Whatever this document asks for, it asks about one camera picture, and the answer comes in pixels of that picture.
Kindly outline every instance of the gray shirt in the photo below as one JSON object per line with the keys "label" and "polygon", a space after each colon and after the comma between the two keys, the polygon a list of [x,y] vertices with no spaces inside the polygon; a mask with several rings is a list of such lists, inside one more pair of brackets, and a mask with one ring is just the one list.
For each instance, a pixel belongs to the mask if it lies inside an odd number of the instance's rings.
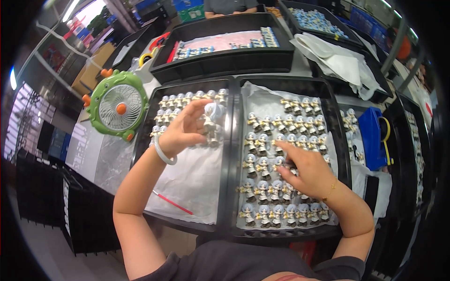
{"label": "gray shirt", "polygon": [[258,6],[257,0],[205,0],[203,10],[214,14],[229,15],[233,12],[243,12]]}

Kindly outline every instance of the fluorescent light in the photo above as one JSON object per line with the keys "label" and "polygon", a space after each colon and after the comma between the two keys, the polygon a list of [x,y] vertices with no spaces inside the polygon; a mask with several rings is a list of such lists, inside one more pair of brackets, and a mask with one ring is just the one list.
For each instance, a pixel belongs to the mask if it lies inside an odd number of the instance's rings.
{"label": "fluorescent light", "polygon": [[397,11],[394,10],[394,13],[395,13],[399,18],[401,18],[401,15],[400,15]]}
{"label": "fluorescent light", "polygon": [[78,4],[80,0],[73,0],[72,4],[70,4],[69,9],[67,10],[67,12],[65,13],[64,17],[63,17],[63,22],[66,22],[70,15],[72,14],[73,10],[75,9],[75,6]]}
{"label": "fluorescent light", "polygon": [[386,4],[386,6],[388,6],[389,8],[392,8],[392,6],[391,5],[389,5],[389,3],[388,2],[386,2],[385,0],[381,0],[384,4]]}
{"label": "fluorescent light", "polygon": [[17,88],[16,76],[14,75],[14,67],[11,69],[11,74],[9,75],[9,81],[11,82],[11,88],[15,90]]}
{"label": "fluorescent light", "polygon": [[417,38],[417,39],[419,39],[419,37],[417,37],[417,34],[414,32],[414,30],[410,27],[409,28],[410,30],[411,30],[411,32],[413,33],[413,35]]}

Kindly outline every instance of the portable fan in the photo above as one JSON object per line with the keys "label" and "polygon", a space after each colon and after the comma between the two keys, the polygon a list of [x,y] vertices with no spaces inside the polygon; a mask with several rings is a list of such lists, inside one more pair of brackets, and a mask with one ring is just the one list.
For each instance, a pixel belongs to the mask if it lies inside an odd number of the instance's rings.
{"label": "portable fan", "polygon": [[142,81],[131,72],[103,69],[92,96],[83,96],[92,126],[102,134],[131,141],[149,107]]}

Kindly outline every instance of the person's left hand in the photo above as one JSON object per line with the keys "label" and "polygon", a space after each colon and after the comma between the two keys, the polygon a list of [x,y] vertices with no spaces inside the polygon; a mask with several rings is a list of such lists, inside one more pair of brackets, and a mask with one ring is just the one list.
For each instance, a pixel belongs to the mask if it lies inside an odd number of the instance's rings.
{"label": "person's left hand", "polygon": [[159,137],[159,147],[168,158],[175,157],[188,146],[206,141],[202,135],[204,120],[198,118],[205,113],[205,105],[211,102],[210,99],[191,101]]}

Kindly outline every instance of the person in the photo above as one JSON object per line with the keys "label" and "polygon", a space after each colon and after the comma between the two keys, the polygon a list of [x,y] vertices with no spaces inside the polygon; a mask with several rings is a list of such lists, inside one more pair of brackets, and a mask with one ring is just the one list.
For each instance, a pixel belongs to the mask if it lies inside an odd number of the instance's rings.
{"label": "person", "polygon": [[229,14],[256,13],[257,0],[205,0],[205,18],[217,18]]}
{"label": "person", "polygon": [[[186,147],[206,141],[199,117],[208,99],[192,101],[159,138],[159,146],[168,158]],[[360,280],[364,261],[374,236],[370,208],[352,190],[339,182],[319,152],[296,148],[277,141],[287,153],[299,176],[278,168],[286,182],[313,198],[322,198],[339,218],[343,237],[333,258],[311,269],[288,248],[209,241],[189,256],[166,256],[142,212],[155,183],[166,167],[155,145],[139,158],[121,183],[113,205],[113,220],[123,252],[126,273],[139,281],[299,281]]]}

